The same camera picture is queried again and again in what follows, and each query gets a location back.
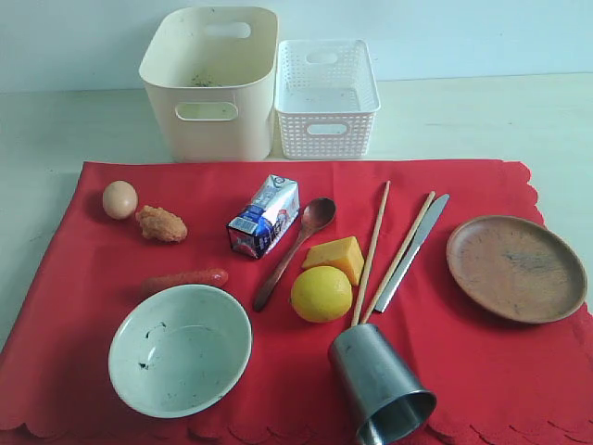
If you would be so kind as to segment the left wooden chopstick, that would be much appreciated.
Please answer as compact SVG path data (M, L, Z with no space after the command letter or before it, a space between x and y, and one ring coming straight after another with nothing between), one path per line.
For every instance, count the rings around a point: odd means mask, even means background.
M371 238L371 242L370 242L369 249L367 252L366 260L365 260L365 263L363 266L361 280L360 280L360 286L359 286L359 290L358 290L358 294L357 294L357 298L356 298L356 302L355 302L355 306L354 306L352 319L350 322L351 327L357 325L360 321L360 314L361 314L363 302L365 300L366 289L367 289L370 273L372 270L372 262L373 262L373 258L374 258L374 254L375 254L375 250L376 250L376 246L377 246L377 242L378 242L378 237L379 237L381 226L382 226L382 221L384 218L385 206L386 206L386 201L388 199L388 195L390 192L390 186L391 186L391 182L387 181L385 183L385 188L384 188L384 192L382 195L379 210L377 211L377 214L376 214L375 223L374 223L374 227L373 227L373 231L372 231L372 238Z

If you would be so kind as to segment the white perforated plastic basket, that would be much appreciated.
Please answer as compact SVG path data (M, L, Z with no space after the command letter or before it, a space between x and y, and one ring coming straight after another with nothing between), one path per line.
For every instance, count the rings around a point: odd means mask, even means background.
M380 109L367 44L360 39L280 42L274 107L287 158L365 157Z

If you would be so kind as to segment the right wooden chopstick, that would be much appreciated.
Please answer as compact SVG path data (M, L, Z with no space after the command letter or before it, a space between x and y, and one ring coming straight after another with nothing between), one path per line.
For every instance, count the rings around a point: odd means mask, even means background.
M394 259L392 260L389 268L387 269L384 278L382 279L380 285L378 286L375 294L373 295L371 302L369 303L369 306L367 307L366 312L362 315L361 319L360 319L360 323L364 324L368 321L368 319L370 318L370 316L372 315L372 311L377 303L377 301L379 300L379 298L381 297L381 294L383 293L383 291L385 290L390 278L392 277L393 273L395 272L398 264L400 263L401 259L404 256L404 253L406 252L412 238L414 237L422 219L423 216L425 215L425 213L427 212L427 210L429 209L430 205L432 204L433 200L435 198L435 191L431 191L429 193L429 195L427 196L426 200L423 202L422 207L420 208L414 222L412 223L412 226L410 227L408 233L406 234L404 240L402 241Z

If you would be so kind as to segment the blue white milk carton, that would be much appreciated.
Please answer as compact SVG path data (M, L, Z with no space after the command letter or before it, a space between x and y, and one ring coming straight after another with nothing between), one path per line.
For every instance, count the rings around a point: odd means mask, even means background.
M269 175L250 202L226 225L231 249L261 259L290 228L299 209L297 181Z

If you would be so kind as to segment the brown wooden spoon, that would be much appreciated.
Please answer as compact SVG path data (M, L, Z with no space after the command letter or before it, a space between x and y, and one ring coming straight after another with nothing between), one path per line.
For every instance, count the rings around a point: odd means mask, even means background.
M334 201L328 197L315 198L304 208L301 215L301 226L296 241L279 261L271 276L260 288L252 305L255 312L262 311L268 304L274 288L277 286L290 261L294 258L303 243L328 226L334 220L335 214L336 205Z

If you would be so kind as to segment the cream plastic bin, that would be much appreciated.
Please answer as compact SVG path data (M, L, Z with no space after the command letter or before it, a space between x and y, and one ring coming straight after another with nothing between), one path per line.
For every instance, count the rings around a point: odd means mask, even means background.
M262 7L192 6L161 21L139 74L175 160L269 155L277 44Z

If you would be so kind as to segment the brown egg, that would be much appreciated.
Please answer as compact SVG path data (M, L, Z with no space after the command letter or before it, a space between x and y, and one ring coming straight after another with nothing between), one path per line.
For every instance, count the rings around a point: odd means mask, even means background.
M103 191L102 205L107 216L114 220L130 217L138 204L138 196L131 184L118 180Z

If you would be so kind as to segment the fried chicken nugget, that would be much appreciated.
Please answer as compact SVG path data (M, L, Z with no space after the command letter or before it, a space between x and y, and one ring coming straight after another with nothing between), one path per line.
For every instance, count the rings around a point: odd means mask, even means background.
M188 234L183 220L163 208L144 205L135 213L142 236L162 242L182 242Z

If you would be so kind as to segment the yellow lemon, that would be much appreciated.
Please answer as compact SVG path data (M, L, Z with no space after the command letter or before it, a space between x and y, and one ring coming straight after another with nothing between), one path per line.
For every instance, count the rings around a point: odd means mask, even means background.
M296 314L311 323L329 323L344 316L353 301L352 285L341 270L316 266L301 273L291 288Z

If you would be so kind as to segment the orange cheese wedge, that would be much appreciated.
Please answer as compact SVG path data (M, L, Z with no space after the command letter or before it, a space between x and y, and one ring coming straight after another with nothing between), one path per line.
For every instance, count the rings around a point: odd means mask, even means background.
M318 266L335 267L347 276L351 285L358 286L364 263L358 239L352 235L311 247L301 267L305 270Z

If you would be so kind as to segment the stainless steel cup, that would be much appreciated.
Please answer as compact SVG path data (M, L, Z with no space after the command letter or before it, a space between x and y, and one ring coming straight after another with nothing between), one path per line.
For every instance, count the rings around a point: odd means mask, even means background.
M347 393L358 444L404 439L436 408L436 395L374 324L349 327L333 341L328 357Z

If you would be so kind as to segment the pale green bowl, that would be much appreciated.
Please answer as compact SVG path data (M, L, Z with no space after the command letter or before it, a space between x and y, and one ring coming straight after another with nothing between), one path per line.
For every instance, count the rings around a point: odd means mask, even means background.
M252 324L235 297L214 286L174 286L141 302L121 323L109 348L109 379L138 413L181 418L233 389L252 346Z

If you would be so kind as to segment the red sausage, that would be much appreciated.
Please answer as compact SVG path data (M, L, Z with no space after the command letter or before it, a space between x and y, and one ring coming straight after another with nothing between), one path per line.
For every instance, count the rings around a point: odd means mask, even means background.
M147 298L174 286L197 284L223 287L228 279L228 272L222 268L195 270L147 278L141 284L140 291L141 295Z

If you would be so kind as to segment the wooden chopstick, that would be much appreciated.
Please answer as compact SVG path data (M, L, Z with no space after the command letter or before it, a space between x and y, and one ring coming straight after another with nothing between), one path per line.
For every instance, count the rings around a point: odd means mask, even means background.
M404 256L404 253L406 252L412 238L414 237L422 219L423 216L425 215L425 213L427 212L427 210L429 209L430 205L432 204L433 200L435 198L435 191L431 191L429 193L429 195L427 196L426 200L423 202L422 207L420 208L414 222L412 223L412 226L410 227L408 233L406 234L404 240L402 241L394 259L392 260L389 268L387 269L384 278L382 279L380 285L378 286L375 294L373 295L371 302L369 303L369 306L367 307L366 312L362 315L361 319L360 319L360 323L364 324L368 321L368 319L370 318L370 316L372 315L372 311L377 303L377 301L379 300L379 298L381 297L381 294L383 293L383 291L385 290L390 278L392 277L393 273L395 272L398 264L400 263L401 259Z
M387 181L385 183L385 188L384 188L384 192L382 195L379 210L377 211L377 214L376 214L375 223L374 223L374 227L373 227L373 231L372 231L372 238L371 238L371 242L370 242L369 249L367 252L366 260L365 260L365 263L363 266L361 280L360 280L360 286L359 286L359 290L358 290L358 294L357 294L357 298L356 298L356 302L355 302L355 306L354 306L352 319L350 322L351 327L357 325L360 321L360 314L361 314L363 302L365 300L366 289L367 289L370 273L372 270L372 262L373 262L373 258L374 258L374 254L375 254L375 250L376 250L376 246L377 246L377 242L378 242L378 237L379 237L381 226L382 226L382 221L384 218L385 206L386 206L386 201L388 199L388 195L390 192L390 186L391 186L391 182Z

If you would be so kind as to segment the steel table knife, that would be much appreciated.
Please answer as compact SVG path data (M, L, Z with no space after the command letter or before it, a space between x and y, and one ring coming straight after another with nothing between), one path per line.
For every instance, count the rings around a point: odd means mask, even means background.
M407 270L410 268L414 258L419 252L423 242L432 231L442 211L448 204L449 198L449 194L444 194L441 197L434 198L429 209L423 216L423 219L414 237L412 238L406 252L404 253L403 258L401 259L395 272L390 278L385 290L381 294L381 297L377 301L373 311L384 312L386 310L391 299L395 296L397 288L402 282L405 274L407 273Z

